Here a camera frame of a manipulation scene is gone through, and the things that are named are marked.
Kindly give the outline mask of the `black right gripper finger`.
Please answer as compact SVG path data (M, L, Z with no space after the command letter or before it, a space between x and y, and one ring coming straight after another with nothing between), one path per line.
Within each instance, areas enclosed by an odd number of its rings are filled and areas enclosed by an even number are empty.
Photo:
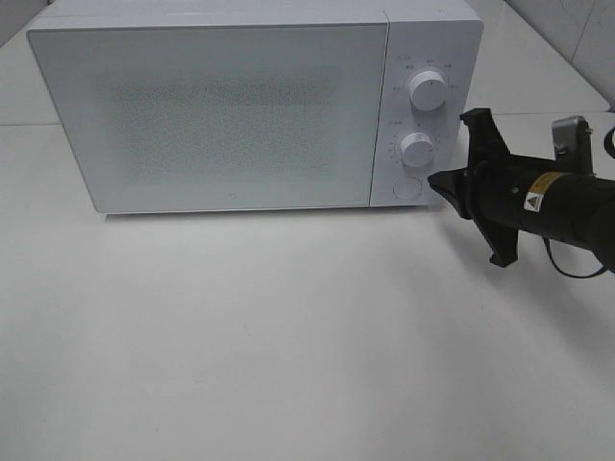
M430 188L444 198L462 219L471 219L465 168L440 171L428 177Z
M489 108L470 109L460 115L469 134L468 168L483 162L506 161L510 157L501 133Z

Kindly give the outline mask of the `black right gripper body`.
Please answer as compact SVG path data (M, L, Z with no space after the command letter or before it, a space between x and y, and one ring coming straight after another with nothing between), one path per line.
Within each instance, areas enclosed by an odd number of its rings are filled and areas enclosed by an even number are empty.
M518 259L521 210L531 181L551 171L545 158L471 155L465 180L465 205L489 245L490 262L506 267Z

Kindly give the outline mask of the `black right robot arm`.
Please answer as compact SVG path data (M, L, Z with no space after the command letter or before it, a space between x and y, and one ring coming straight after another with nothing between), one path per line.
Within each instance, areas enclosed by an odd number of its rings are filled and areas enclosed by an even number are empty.
M490 261L507 267L518 259L524 231L591 252L614 269L614 182L596 177L591 129L582 116L552 124L552 159L512 154L488 108L460 119L469 134L465 167L429 176L430 188L475 223L490 247Z

